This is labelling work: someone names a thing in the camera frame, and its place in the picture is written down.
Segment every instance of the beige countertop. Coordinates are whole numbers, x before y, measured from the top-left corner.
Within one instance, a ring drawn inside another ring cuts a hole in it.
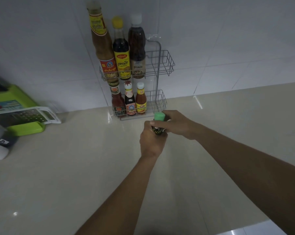
[[[167,109],[295,165],[295,83],[173,98]],[[0,161],[0,234],[74,234],[140,157],[145,119],[74,111]],[[169,135],[136,234],[217,234],[267,220],[195,141]]]

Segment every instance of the wire shelf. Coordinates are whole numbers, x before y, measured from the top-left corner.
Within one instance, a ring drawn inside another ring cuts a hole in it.
[[[173,67],[175,66],[175,63],[173,62],[173,59],[171,58],[168,50],[162,50],[162,51],[146,51],[146,73],[145,77],[151,77],[151,76],[157,76],[157,75],[169,75],[173,72]],[[103,73],[102,68],[99,67],[99,70],[102,75],[102,79],[104,81],[107,81],[107,79],[117,79],[120,77],[114,77],[114,78],[109,78],[107,77],[107,74]]]
[[[125,114],[119,116],[120,120],[130,120],[130,119],[140,119],[140,118],[146,118],[146,117],[153,117],[155,112],[161,112],[166,109],[167,101],[165,98],[165,95],[162,90],[152,90],[152,91],[146,91],[146,112],[143,115],[135,114],[133,116]],[[115,117],[118,117],[116,114],[116,111],[114,111],[113,108],[113,114]]]

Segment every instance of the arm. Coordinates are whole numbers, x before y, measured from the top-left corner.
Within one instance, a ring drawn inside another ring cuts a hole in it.
[[[295,166],[236,142],[165,110],[168,122],[151,121],[168,132],[195,139],[247,197],[287,234],[295,234]]]
[[[149,121],[140,137],[141,158],[117,189],[82,225],[76,235],[133,234],[152,169],[163,151],[167,134],[157,136]]]

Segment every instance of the grater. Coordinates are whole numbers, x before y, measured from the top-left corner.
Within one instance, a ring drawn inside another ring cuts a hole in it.
[[[43,106],[0,112],[0,125],[4,128],[30,122],[40,122],[42,124],[61,123],[59,118],[50,108]]]

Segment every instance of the hand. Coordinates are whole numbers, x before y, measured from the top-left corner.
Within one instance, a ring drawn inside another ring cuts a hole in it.
[[[164,128],[166,129],[166,132],[182,135],[187,139],[195,139],[195,128],[199,124],[188,119],[177,110],[164,110],[163,113],[166,115],[166,118],[170,119],[170,121],[155,120],[150,121],[150,125]]]
[[[156,135],[150,126],[150,122],[144,122],[144,129],[140,136],[142,157],[158,158],[164,149],[167,136],[165,132],[161,135]]]

